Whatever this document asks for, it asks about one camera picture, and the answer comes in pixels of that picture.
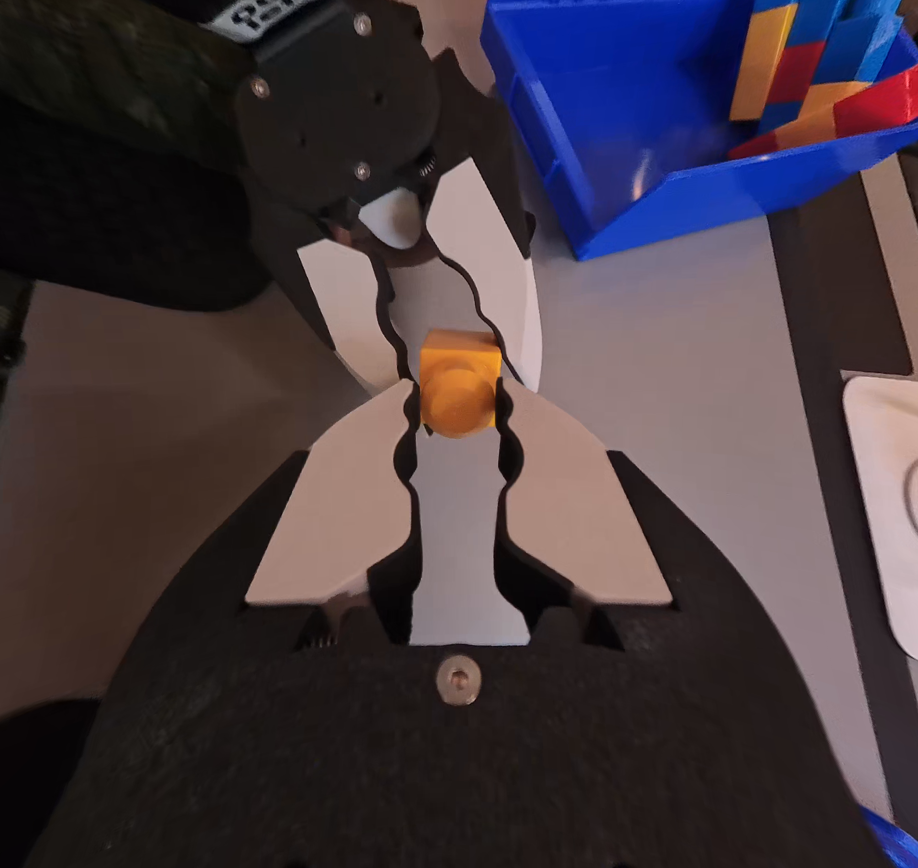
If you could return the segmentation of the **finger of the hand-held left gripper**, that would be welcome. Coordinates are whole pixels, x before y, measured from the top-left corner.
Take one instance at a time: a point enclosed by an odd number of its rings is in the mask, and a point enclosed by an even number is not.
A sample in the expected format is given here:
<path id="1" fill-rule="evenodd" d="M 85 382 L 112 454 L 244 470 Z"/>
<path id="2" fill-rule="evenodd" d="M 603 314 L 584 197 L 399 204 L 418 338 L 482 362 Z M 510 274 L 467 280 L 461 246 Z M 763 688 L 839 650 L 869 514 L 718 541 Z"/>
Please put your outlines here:
<path id="1" fill-rule="evenodd" d="M 442 259 L 473 291 L 478 316 L 499 342 L 508 367 L 533 392 L 542 378 L 542 318 L 534 266 L 524 256 L 476 162 L 443 173 L 427 214 Z"/>
<path id="2" fill-rule="evenodd" d="M 411 379 L 382 261 L 346 245 L 306 245 L 297 254 L 332 350 L 351 376 L 371 396 Z"/>

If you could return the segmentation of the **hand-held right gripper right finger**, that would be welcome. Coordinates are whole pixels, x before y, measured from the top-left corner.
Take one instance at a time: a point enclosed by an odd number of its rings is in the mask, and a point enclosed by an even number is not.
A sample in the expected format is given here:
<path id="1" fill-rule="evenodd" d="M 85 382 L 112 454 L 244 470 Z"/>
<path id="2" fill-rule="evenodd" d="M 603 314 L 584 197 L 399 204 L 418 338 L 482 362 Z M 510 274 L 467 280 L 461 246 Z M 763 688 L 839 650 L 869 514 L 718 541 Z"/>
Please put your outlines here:
<path id="1" fill-rule="evenodd" d="M 517 610 L 666 607 L 670 587 L 603 442 L 512 379 L 498 393 L 496 585 Z"/>

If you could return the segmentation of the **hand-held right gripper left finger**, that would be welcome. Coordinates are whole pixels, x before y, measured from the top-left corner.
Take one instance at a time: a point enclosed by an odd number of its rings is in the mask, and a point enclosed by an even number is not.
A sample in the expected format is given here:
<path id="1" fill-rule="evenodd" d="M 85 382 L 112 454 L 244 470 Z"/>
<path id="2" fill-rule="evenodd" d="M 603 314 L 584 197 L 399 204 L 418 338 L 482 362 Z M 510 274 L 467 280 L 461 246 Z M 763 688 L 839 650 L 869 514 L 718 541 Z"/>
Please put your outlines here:
<path id="1" fill-rule="evenodd" d="M 412 627 L 422 575 L 419 388 L 395 385 L 316 440 L 246 593 L 250 606 L 315 605 L 342 619 L 361 598 L 385 628 Z"/>

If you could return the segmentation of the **yellow mega block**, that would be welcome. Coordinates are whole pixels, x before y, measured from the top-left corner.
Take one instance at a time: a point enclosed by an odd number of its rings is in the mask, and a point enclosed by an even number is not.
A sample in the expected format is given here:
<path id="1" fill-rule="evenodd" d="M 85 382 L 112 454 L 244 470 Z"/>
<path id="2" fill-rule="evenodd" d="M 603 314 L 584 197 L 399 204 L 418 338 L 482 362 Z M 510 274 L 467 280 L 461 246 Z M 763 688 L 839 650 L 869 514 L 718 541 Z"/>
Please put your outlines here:
<path id="1" fill-rule="evenodd" d="M 430 330 L 419 352 L 423 425 L 451 439 L 495 427 L 501 367 L 502 353 L 494 334 Z"/>

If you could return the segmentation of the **blue plastic bin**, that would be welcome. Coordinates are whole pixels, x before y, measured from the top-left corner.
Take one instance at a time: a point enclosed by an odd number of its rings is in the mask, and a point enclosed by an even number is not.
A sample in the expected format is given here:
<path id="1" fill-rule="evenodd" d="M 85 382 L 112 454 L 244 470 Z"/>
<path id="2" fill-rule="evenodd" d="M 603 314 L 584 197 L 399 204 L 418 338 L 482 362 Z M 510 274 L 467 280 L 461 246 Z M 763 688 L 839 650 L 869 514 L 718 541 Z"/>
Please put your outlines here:
<path id="1" fill-rule="evenodd" d="M 728 160 L 754 0 L 488 0 L 481 45 L 580 260 L 800 206 L 916 143 L 916 121 Z"/>
<path id="2" fill-rule="evenodd" d="M 917 840 L 907 832 L 861 805 L 860 811 L 878 845 L 895 867 L 917 867 Z"/>

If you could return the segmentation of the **row of mega block towers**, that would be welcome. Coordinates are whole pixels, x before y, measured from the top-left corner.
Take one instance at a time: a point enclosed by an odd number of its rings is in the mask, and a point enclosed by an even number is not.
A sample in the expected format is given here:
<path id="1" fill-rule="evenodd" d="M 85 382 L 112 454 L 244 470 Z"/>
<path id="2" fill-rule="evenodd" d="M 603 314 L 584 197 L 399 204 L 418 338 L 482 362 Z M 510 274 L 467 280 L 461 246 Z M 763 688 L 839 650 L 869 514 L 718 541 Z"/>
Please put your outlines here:
<path id="1" fill-rule="evenodd" d="M 916 59 L 903 52 L 902 2 L 754 0 L 731 122 L 755 133 L 731 161 L 916 123 Z"/>

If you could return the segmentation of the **black textured pad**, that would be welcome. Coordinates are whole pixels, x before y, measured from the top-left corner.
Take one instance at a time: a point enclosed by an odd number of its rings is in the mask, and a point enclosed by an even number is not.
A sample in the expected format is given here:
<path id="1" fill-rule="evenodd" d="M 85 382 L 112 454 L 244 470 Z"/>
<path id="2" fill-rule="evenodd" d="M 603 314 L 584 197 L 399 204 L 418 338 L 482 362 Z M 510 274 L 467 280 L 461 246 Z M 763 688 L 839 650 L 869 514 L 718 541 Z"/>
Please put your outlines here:
<path id="1" fill-rule="evenodd" d="M 2 97 L 1 266 L 177 311 L 228 311 L 272 283 L 240 183 Z"/>

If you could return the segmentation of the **green fleece jacket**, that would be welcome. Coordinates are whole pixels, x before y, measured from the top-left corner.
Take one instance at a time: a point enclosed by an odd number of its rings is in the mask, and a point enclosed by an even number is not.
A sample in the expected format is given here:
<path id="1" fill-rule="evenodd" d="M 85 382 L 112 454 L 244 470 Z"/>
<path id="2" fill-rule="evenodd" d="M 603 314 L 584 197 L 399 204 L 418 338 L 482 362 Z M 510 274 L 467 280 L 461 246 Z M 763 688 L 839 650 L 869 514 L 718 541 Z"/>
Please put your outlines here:
<path id="1" fill-rule="evenodd" d="M 9 384 L 26 355 L 24 338 L 35 282 L 1 270 L 1 409 Z"/>

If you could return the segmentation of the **person's black pants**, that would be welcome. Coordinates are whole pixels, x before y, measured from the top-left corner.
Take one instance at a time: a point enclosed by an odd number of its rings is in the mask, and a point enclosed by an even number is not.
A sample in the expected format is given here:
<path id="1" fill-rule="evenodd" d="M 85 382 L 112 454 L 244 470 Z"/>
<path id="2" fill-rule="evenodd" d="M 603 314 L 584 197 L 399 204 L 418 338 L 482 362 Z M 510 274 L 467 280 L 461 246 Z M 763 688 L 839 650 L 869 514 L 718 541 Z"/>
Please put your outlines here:
<path id="1" fill-rule="evenodd" d="M 27 862 L 96 719 L 94 698 L 41 703 L 1 722 L 1 865 Z"/>

